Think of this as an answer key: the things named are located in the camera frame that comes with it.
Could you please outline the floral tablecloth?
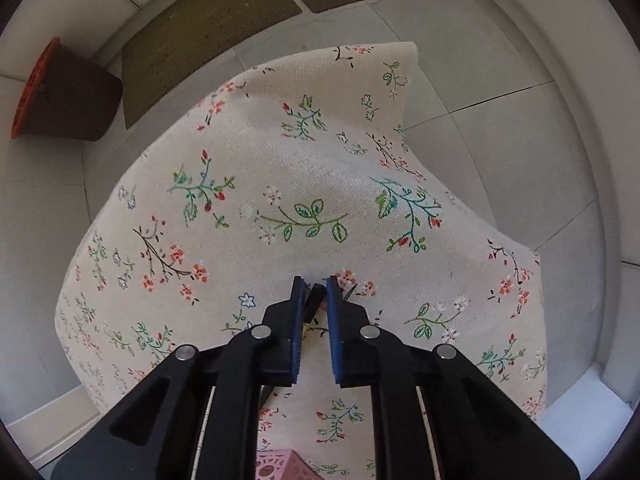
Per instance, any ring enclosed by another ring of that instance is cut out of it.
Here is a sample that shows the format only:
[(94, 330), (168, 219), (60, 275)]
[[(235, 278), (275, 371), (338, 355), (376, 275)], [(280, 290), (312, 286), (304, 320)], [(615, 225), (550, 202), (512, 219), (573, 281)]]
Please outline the floral tablecloth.
[(537, 418), (547, 338), (536, 252), (414, 156), (401, 129), (411, 42), (250, 68), (131, 165), (76, 250), (54, 325), (100, 413), (180, 344), (258, 324), (296, 276), (336, 278), (406, 344), (453, 344)]

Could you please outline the brown floor mat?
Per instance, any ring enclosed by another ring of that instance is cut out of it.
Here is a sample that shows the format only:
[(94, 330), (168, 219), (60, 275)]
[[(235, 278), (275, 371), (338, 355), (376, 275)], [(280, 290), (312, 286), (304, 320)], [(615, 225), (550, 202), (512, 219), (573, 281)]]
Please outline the brown floor mat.
[(122, 49), (125, 125), (221, 53), (300, 12), (294, 0), (177, 0)]

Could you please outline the brown wicker trash bin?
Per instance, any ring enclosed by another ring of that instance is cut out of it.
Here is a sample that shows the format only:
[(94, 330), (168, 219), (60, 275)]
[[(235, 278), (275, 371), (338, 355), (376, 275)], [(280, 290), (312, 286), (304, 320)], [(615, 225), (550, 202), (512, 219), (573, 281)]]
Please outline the brown wicker trash bin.
[(96, 142), (110, 128), (122, 80), (52, 38), (18, 102), (11, 136), (50, 136)]

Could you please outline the pink perforated utensil holder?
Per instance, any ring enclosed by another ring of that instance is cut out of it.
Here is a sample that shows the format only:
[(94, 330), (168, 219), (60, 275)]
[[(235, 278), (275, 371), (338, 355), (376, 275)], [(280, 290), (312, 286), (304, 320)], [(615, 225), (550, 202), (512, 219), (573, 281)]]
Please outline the pink perforated utensil holder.
[(321, 480), (321, 477), (293, 450), (256, 454), (256, 480)]

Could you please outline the black chopstick gold band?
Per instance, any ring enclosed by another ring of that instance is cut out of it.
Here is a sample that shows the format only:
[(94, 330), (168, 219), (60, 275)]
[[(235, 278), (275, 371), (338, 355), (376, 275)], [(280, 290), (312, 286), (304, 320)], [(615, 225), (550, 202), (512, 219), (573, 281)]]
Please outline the black chopstick gold band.
[(325, 299), (326, 286), (314, 284), (304, 304), (304, 334), (308, 332), (319, 332), (323, 335), (326, 332), (326, 328), (320, 325), (317, 318)]

